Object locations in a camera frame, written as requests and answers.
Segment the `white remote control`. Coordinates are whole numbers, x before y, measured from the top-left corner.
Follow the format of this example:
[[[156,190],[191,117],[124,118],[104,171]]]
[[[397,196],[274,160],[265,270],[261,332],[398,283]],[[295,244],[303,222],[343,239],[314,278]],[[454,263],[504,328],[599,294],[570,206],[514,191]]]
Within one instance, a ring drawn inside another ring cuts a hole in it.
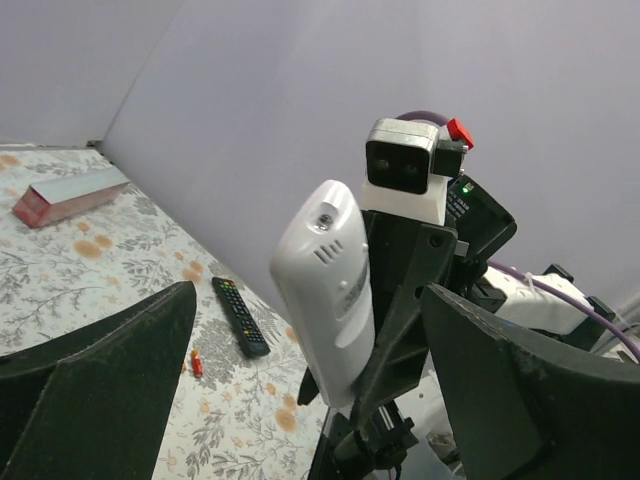
[[[375,324],[364,219],[344,183],[327,180],[307,198],[269,268],[322,399],[351,405]]]

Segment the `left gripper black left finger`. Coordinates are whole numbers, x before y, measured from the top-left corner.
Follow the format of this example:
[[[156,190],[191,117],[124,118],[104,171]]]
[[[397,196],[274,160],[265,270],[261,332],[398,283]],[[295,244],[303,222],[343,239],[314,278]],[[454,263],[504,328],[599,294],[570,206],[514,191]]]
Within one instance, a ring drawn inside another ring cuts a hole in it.
[[[4,479],[149,479],[196,315],[190,281],[1,359]]]

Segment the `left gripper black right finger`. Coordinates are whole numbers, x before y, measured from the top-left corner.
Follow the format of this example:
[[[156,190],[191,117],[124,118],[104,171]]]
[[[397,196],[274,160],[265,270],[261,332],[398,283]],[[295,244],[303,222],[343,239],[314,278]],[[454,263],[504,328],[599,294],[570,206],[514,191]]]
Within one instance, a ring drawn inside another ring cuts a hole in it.
[[[505,322],[439,285],[421,302],[467,478],[638,478],[637,364]]]

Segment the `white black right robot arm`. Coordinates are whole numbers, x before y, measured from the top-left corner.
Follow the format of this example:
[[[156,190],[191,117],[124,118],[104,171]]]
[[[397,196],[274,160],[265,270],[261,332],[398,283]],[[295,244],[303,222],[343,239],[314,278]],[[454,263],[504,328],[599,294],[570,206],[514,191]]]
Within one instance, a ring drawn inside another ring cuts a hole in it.
[[[381,331],[408,314],[406,277],[441,280],[482,308],[578,348],[594,345],[614,314],[585,296],[558,265],[540,276],[488,259],[515,233],[513,217],[469,177],[422,175],[403,184],[367,174],[360,223],[303,237],[304,267],[291,318],[308,363],[298,403],[321,397],[343,407],[356,398]]]

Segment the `red gold AAA battery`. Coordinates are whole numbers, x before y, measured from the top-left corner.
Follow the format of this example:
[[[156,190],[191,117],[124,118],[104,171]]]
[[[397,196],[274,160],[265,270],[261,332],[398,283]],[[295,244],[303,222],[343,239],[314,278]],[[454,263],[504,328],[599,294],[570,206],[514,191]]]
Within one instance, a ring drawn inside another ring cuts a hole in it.
[[[196,378],[201,378],[204,374],[204,368],[203,368],[200,352],[196,349],[194,349],[191,352],[191,366],[192,366],[193,375]]]

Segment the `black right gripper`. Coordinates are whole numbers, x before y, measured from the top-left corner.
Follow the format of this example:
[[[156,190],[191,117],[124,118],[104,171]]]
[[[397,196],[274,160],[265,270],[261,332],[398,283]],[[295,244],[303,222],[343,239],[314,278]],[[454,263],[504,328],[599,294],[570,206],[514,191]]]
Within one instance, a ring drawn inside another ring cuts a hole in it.
[[[426,285],[446,287],[491,313],[507,299],[484,275],[517,225],[471,177],[449,183],[442,226],[379,212],[365,213],[364,223],[376,340],[355,383],[355,408],[327,413],[311,479],[400,472],[408,450],[443,423],[444,401],[427,364],[420,301]]]

